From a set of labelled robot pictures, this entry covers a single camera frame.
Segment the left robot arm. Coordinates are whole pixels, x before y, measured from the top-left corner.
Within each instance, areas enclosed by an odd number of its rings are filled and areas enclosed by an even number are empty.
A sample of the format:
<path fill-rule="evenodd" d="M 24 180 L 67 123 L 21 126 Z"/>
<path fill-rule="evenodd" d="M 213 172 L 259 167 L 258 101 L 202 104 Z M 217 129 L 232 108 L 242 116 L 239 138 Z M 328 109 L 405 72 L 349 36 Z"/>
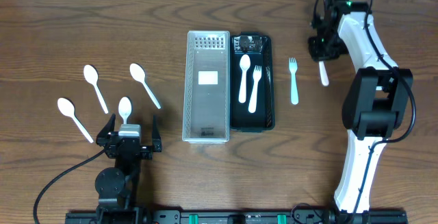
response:
<path fill-rule="evenodd" d="M 153 118 L 152 144 L 141 144 L 141 126 L 124 124 L 116 132 L 116 115 L 96 136 L 97 145 L 109 159 L 115 160 L 113 167 L 102 170 L 95 180 L 99 194 L 96 208 L 97 223 L 151 223 L 151 213 L 136 205 L 136 193 L 140 179 L 141 162 L 151 160 L 155 152 L 162 151 L 162 140 Z"/>

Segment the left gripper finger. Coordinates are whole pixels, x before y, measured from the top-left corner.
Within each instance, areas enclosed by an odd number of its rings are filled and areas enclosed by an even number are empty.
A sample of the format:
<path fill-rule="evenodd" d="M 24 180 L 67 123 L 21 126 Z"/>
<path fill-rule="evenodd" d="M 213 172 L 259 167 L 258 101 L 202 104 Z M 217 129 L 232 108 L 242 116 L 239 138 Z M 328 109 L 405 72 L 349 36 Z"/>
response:
<path fill-rule="evenodd" d="M 112 114 L 109 118 L 107 124 L 103 127 L 103 129 L 97 134 L 97 138 L 106 138 L 108 134 L 114 131 L 115 127 L 116 115 Z"/>
<path fill-rule="evenodd" d="M 159 134 L 159 130 L 157 127 L 157 119 L 156 116 L 153 116 L 153 128 L 152 128 L 152 141 L 154 145 L 160 145 L 161 144 L 161 136 Z"/>

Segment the pale blue plastic fork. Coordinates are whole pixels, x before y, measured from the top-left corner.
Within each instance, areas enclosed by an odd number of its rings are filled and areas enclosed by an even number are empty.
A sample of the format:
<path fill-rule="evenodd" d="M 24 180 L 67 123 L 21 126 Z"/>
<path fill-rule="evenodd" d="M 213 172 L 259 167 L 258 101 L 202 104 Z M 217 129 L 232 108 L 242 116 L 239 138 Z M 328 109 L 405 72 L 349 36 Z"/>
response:
<path fill-rule="evenodd" d="M 298 70 L 297 61 L 295 58 L 289 58 L 289 71 L 291 73 L 291 103 L 297 105 L 299 102 L 298 88 L 296 83 L 296 72 Z"/>

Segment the white fork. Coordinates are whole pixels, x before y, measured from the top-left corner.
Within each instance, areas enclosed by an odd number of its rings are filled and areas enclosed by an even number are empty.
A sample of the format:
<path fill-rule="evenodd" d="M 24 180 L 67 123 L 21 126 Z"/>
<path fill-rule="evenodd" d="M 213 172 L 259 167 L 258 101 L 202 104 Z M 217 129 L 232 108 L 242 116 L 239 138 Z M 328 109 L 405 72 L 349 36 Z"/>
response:
<path fill-rule="evenodd" d="M 325 63 L 323 61 L 318 62 L 319 70 L 320 70 L 320 79 L 323 86 L 329 85 L 329 78 L 326 72 Z"/>
<path fill-rule="evenodd" d="M 250 101 L 248 104 L 248 111 L 250 113 L 255 113 L 257 109 L 257 91 L 258 91 L 258 83 L 261 79 L 261 66 L 256 65 L 253 71 L 253 89 L 250 96 Z"/>

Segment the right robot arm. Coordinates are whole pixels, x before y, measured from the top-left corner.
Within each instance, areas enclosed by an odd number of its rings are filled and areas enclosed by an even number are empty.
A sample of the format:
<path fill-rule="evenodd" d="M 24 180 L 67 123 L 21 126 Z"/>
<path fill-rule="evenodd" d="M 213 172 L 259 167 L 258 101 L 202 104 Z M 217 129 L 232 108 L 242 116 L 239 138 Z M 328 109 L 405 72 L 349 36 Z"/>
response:
<path fill-rule="evenodd" d="M 308 39 L 313 61 L 323 64 L 348 54 L 355 68 L 342 106 L 348 148 L 334 195 L 337 209 L 351 215 L 370 209 L 379 158 L 412 98 L 412 72 L 399 68 L 385 51 L 370 8 L 363 1 L 324 0 L 324 16 L 314 14 L 311 24 L 317 34 Z"/>

